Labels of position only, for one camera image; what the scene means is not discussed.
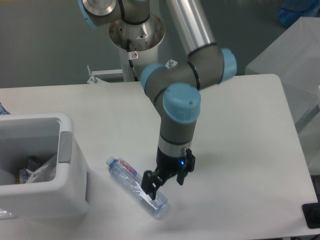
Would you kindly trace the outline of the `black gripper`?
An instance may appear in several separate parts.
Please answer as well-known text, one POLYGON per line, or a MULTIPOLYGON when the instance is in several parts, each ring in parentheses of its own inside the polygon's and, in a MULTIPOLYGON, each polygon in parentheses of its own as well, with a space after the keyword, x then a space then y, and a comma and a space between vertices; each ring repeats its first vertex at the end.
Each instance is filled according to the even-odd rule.
POLYGON ((141 189, 149 195, 152 200, 156 199, 158 189, 165 182, 177 176, 177 183, 182 186, 188 173, 195 169, 196 157, 192 150, 187 148, 185 154, 179 157, 171 157, 157 149, 155 171, 147 170, 144 172, 141 182, 141 189))

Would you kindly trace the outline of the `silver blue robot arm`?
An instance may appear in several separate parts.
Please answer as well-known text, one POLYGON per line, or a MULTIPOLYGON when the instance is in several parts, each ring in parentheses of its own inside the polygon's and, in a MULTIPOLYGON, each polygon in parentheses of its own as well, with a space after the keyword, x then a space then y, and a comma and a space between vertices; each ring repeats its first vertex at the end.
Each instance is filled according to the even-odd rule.
POLYGON ((233 78, 234 54, 220 48, 198 0, 168 0, 187 62, 166 67, 142 55, 164 38, 162 21, 150 11, 148 0, 80 0, 79 9, 91 27, 109 24, 113 43, 125 51, 124 70, 140 82, 160 116, 156 169, 144 172, 142 190, 156 198, 158 189, 176 177, 182 185, 195 168, 191 150, 201 109, 202 89, 233 78))

